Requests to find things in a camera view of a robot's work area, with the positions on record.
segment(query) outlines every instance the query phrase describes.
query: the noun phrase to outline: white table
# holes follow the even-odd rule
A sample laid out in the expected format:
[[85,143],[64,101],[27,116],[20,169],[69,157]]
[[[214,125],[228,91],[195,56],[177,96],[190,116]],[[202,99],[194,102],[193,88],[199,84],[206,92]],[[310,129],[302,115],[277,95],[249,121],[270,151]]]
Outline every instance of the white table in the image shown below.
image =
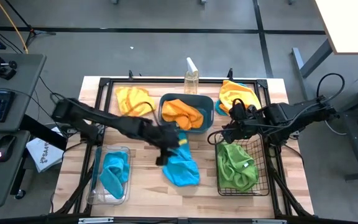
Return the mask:
[[358,0],[314,0],[324,22],[327,40],[304,63],[299,49],[292,48],[292,55],[299,75],[303,95],[313,99],[306,78],[332,52],[334,54],[358,54]]

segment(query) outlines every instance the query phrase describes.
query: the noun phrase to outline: towel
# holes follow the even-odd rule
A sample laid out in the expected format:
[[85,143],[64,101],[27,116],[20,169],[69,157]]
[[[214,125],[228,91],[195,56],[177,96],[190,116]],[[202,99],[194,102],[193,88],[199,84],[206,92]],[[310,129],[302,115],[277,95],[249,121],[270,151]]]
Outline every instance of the towel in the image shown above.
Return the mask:
[[162,168],[167,179],[178,187],[187,185],[198,185],[200,173],[197,163],[191,158],[189,143],[185,133],[180,133],[177,149],[170,149],[176,155],[168,158],[168,163]]
[[103,187],[116,199],[124,196],[122,184],[128,181],[129,164],[126,152],[109,152],[103,161],[100,181]]
[[149,96],[149,91],[143,88],[118,87],[116,95],[121,114],[142,116],[155,109],[154,100]]
[[217,102],[219,103],[219,109],[229,115],[229,110],[233,106],[233,101],[238,98],[244,102],[246,108],[248,108],[249,105],[254,105],[258,110],[261,109],[260,102],[254,91],[243,84],[224,80]]
[[253,158],[237,144],[219,144],[217,163],[221,188],[246,192],[258,182],[258,170]]
[[204,120],[204,116],[196,108],[188,106],[178,99],[165,101],[162,105],[161,115],[164,121],[176,121],[183,130],[199,128]]

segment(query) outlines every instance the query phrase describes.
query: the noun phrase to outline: blue plastic bin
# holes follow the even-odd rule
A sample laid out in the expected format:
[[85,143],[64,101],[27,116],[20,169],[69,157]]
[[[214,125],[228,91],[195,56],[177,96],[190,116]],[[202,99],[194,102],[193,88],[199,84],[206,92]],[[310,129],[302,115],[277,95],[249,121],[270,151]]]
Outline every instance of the blue plastic bin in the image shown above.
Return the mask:
[[214,101],[203,95],[191,95],[191,94],[179,94],[179,93],[167,93],[161,97],[160,106],[158,109],[158,118],[161,124],[169,124],[176,122],[167,122],[162,119],[162,105],[165,101],[171,101],[179,99],[185,104],[196,108],[203,116],[203,124],[199,128],[191,128],[188,131],[180,129],[178,126],[175,126],[178,131],[192,134],[202,134],[208,130],[214,123]]

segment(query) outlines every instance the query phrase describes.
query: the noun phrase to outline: floor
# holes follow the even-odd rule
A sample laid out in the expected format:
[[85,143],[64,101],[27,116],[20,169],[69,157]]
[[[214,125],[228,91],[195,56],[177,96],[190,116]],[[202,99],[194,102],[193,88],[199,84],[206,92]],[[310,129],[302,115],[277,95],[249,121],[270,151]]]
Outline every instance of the floor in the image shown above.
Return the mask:
[[[263,28],[270,30],[323,30],[313,0],[258,0]],[[181,28],[181,29],[253,29],[252,0],[122,0],[113,5],[108,0],[11,0],[33,26],[101,28]],[[0,26],[9,26],[0,11]],[[20,46],[14,32],[1,32]],[[304,58],[310,57],[324,42],[325,35],[265,35],[268,58],[274,78],[283,78],[290,103],[303,101],[290,58],[292,47],[299,47]],[[185,58],[191,57],[203,77],[224,77],[229,68],[235,77],[266,78],[266,64],[258,34],[168,34],[168,33],[72,33],[38,37],[29,48],[32,54],[48,59],[42,73],[53,91],[77,97],[85,75],[126,75],[128,70],[143,76],[182,76]],[[340,107],[358,91],[358,56],[330,55],[309,77],[316,88],[318,80],[329,72],[341,73],[347,85],[333,105]],[[334,78],[322,85],[325,95],[339,88]],[[48,91],[39,83],[41,105],[53,109]],[[36,117],[32,103],[28,114]],[[40,121],[50,119],[43,113]],[[342,131],[341,122],[334,128]],[[344,175],[358,172],[347,137],[337,136],[324,124],[308,126],[300,136],[300,149],[314,212],[319,217],[358,221],[358,180],[345,182]],[[22,200],[9,197],[0,208],[2,217],[23,217],[49,211],[50,196],[58,172],[28,172],[22,188]]]

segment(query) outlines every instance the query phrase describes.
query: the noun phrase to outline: green cloth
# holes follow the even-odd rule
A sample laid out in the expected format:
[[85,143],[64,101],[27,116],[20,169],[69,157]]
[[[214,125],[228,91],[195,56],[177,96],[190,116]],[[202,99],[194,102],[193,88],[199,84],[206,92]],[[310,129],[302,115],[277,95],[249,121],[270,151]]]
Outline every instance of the green cloth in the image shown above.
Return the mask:
[[250,190],[258,182],[258,170],[241,146],[223,142],[218,145],[219,186],[241,192]]

